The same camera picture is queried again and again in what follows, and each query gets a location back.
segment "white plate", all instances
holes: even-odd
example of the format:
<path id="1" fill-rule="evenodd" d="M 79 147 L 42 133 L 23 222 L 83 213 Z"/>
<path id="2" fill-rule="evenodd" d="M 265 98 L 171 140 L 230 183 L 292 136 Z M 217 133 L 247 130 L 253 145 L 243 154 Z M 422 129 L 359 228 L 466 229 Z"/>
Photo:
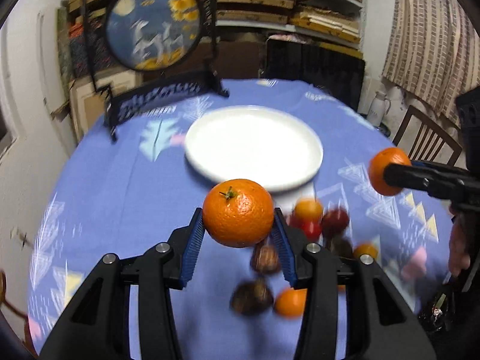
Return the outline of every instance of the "white plate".
<path id="1" fill-rule="evenodd" d="M 316 175 L 323 146 L 296 117 L 249 105 L 222 108 L 196 120 L 185 137 L 185 154 L 193 168 L 216 183 L 250 179 L 280 192 Z"/>

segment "tablecloth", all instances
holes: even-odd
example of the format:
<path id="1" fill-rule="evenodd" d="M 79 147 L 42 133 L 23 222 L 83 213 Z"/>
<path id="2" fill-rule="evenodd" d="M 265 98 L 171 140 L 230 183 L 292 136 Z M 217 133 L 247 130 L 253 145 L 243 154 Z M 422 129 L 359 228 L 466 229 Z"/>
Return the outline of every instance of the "tablecloth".
<path id="1" fill-rule="evenodd" d="M 43 216 L 30 267 L 28 316 L 40 351 L 58 316 L 82 280 L 108 252 L 121 258 L 142 254 L 188 224 L 212 183 L 185 159 L 189 126 L 210 110 L 261 105 L 288 112 L 320 137 L 324 157 L 314 179 L 274 195 L 284 211 L 311 195 L 325 206 L 341 204 L 351 217 L 352 243 L 372 242 L 378 263 L 412 310 L 418 310 L 447 273 L 449 216 L 423 192 L 378 195 L 366 167 L 391 146 L 365 119 L 333 97 L 301 81 L 224 80 L 230 97 L 194 96 L 134 117 L 118 127 L 112 144 L 102 121 L 90 130 L 65 165 Z M 289 155 L 282 142 L 281 161 Z M 231 249 L 205 235 L 193 280 L 171 291 L 184 359 L 290 360 L 301 320 L 284 320 L 272 311 L 243 318 L 229 309 L 238 283 L 253 278 L 251 249 Z M 268 279 L 274 294 L 287 286 L 281 274 Z M 136 291 L 130 297 L 130 349 L 140 358 Z M 339 297 L 337 359 L 345 353 L 345 303 Z"/>

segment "white kettle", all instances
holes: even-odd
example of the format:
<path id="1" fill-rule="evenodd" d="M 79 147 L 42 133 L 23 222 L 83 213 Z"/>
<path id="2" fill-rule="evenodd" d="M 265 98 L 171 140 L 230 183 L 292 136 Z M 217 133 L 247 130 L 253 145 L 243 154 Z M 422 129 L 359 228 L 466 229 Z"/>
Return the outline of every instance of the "white kettle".
<path id="1" fill-rule="evenodd" d="M 382 91 L 377 91 L 375 98 L 370 104 L 370 108 L 367 114 L 367 120 L 369 123 L 374 126 L 380 126 L 383 117 L 388 113 L 392 103 L 387 99 L 385 93 Z"/>

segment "curtain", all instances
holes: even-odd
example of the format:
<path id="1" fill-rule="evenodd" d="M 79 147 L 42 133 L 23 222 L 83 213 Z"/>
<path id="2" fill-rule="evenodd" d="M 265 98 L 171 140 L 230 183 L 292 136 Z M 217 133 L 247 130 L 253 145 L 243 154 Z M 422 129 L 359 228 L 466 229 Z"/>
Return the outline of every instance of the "curtain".
<path id="1" fill-rule="evenodd" d="M 395 0 L 383 76 L 459 125 L 455 98 L 480 85 L 480 40 L 457 0 Z"/>

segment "orange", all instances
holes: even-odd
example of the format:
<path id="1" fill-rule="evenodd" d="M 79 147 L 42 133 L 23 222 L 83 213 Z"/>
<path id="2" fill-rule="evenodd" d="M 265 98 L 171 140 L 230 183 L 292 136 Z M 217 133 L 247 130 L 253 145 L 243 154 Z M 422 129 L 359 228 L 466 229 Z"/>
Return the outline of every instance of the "orange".
<path id="1" fill-rule="evenodd" d="M 323 214 L 322 204 L 314 198 L 301 198 L 295 205 L 293 213 L 304 221 L 318 221 Z"/>
<path id="2" fill-rule="evenodd" d="M 378 250 L 372 244 L 361 244 L 358 245 L 353 251 L 353 257 L 355 257 L 356 259 L 360 258 L 360 256 L 362 256 L 363 254 L 368 254 L 376 260 L 378 257 Z"/>
<path id="3" fill-rule="evenodd" d="M 368 177 L 371 186 L 375 191 L 380 193 L 380 195 L 384 196 L 397 195 L 402 191 L 402 188 L 391 187 L 383 180 L 383 171 L 389 164 L 412 165 L 409 157 L 398 147 L 389 147 L 388 149 L 382 150 L 370 160 Z"/>
<path id="4" fill-rule="evenodd" d="M 260 184 L 238 178 L 208 192 L 202 216 L 205 229 L 218 243 L 232 248 L 255 246 L 272 229 L 273 200 Z"/>
<path id="5" fill-rule="evenodd" d="M 306 289 L 286 288 L 275 299 L 275 312 L 285 318 L 299 318 L 305 311 Z"/>

